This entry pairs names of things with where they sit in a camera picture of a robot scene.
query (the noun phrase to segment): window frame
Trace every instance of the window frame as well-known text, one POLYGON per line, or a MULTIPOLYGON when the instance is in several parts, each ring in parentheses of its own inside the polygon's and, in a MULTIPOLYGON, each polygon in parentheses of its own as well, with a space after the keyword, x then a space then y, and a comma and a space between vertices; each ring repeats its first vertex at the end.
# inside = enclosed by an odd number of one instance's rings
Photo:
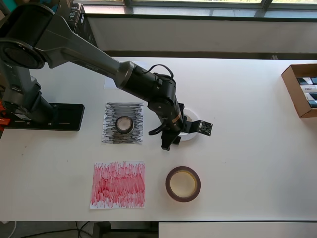
POLYGON ((123 0, 123 1, 94 1, 76 0, 85 5, 109 5, 125 7, 179 7, 179 8, 222 8, 222 9, 268 9, 278 10, 317 10, 317 4, 301 3, 273 3, 273 0, 262 0, 260 3, 232 3, 232 2, 181 2, 181 1, 151 1, 151 0, 123 0))

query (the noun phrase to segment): brown tape roll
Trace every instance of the brown tape roll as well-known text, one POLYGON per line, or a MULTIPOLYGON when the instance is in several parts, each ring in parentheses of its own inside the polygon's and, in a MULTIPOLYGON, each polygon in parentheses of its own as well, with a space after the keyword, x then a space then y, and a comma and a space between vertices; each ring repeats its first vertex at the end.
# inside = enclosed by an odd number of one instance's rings
POLYGON ((166 190, 167 190, 168 195, 171 198, 173 198, 174 200, 176 200, 178 202, 190 202, 198 196, 198 194, 200 192, 201 183, 200 183, 200 179, 199 179, 197 173, 194 170, 192 170, 190 167, 187 167, 187 166, 179 166, 179 167, 174 168, 171 172, 169 172, 169 174, 167 175, 167 178, 166 178, 165 186, 166 186, 166 190), (188 173, 193 178, 193 180, 195 182, 195 188, 193 189, 193 191, 191 192, 191 194, 189 196, 185 196, 185 197, 178 196, 175 194, 175 192, 171 188, 172 177, 176 173, 179 173, 179 172, 188 173))

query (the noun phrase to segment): black box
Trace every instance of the black box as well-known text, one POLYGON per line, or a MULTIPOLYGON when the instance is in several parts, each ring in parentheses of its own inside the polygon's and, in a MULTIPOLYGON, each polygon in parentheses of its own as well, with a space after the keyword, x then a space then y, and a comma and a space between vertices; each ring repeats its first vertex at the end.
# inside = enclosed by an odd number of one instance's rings
POLYGON ((71 6, 67 23, 74 33, 97 47, 96 40, 82 4, 74 3, 71 6))

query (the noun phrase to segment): paper with red scribbles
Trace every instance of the paper with red scribbles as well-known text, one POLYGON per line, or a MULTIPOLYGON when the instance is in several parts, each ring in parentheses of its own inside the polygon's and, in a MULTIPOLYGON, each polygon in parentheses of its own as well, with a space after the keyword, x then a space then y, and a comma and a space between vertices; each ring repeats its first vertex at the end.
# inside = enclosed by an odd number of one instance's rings
POLYGON ((90 209, 143 208, 144 162, 95 163, 90 209))

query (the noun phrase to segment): wall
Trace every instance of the wall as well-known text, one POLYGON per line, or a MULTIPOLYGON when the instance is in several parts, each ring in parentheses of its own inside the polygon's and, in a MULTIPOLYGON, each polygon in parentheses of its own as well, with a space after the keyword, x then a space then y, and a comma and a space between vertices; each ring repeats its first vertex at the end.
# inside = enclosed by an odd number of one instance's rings
POLYGON ((317 53, 317 23, 90 18, 104 51, 317 53))

